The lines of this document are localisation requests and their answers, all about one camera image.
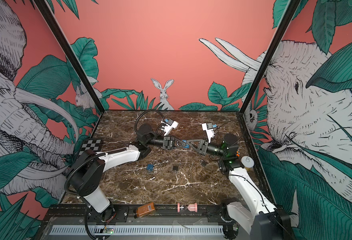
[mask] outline brown marble surface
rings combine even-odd
[[[141,111],[107,111],[96,129],[94,137],[102,137],[102,151],[127,146],[135,139],[134,123]],[[233,133],[238,141],[240,156],[248,155],[240,126],[235,113],[221,112],[164,112],[165,118],[177,121],[178,127],[171,135],[180,139],[207,139],[201,123],[212,122],[221,127],[218,139],[212,142],[219,144],[226,133]],[[138,127],[150,123],[155,129],[160,123],[157,113],[147,113],[142,117]],[[191,149],[162,150],[151,146],[150,154],[136,162],[116,166],[106,171],[100,182],[100,187],[112,203],[121,204],[220,204],[225,199],[243,201],[235,186],[226,179],[218,169],[217,158],[202,156]],[[208,164],[203,167],[199,160]],[[146,170],[147,164],[154,164],[154,171]],[[254,171],[249,171],[250,177],[258,185]],[[74,195],[65,195],[63,203],[81,203]]]

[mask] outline checkerboard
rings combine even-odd
[[[103,140],[101,138],[87,138],[83,141],[83,144],[80,148],[80,156],[85,150],[91,149],[95,152],[100,152],[102,149]]]

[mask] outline white lid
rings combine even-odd
[[[241,158],[241,163],[244,164],[244,166],[248,167],[248,168],[251,168],[251,167],[253,167],[253,165],[255,165],[255,162],[249,156],[243,156]]]

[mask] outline robotic arm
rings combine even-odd
[[[164,136],[159,136],[149,124],[142,124],[136,131],[135,142],[131,142],[127,147],[108,152],[84,151],[67,175],[66,192],[77,194],[78,198],[88,206],[92,206],[102,220],[107,222],[114,217],[115,210],[99,187],[103,172],[127,162],[143,159],[151,151],[149,144],[168,150],[185,147],[188,144],[199,154],[220,156],[218,165],[221,172],[236,186],[249,207],[248,210],[239,202],[229,203],[221,213],[224,221],[230,222],[234,219],[250,234],[251,240],[295,240],[288,214],[282,208],[272,204],[261,193],[243,168],[237,156],[238,145],[235,135],[226,134],[221,145],[203,139],[183,142],[168,135],[173,128],[177,127],[177,122],[170,119],[162,123],[164,126],[161,130],[166,134]],[[69,184],[73,186],[75,192],[69,190]]]

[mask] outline rabbit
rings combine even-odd
[[[97,82],[97,80],[95,78],[92,78],[91,76],[87,76],[87,78],[92,85]],[[96,96],[98,98],[102,98],[101,92],[99,92],[93,86],[92,88],[95,91]],[[84,109],[95,108],[95,102],[92,100],[91,96],[89,95],[87,89],[85,88],[82,82],[80,82],[80,88],[79,86],[76,87],[76,106],[82,106]]]
[[[169,88],[173,84],[173,79],[168,80],[165,83],[164,88],[161,87],[161,84],[156,80],[151,78],[153,85],[160,90],[160,105],[163,105],[161,110],[174,110],[174,108],[168,103],[168,94],[167,94],[167,88]]]

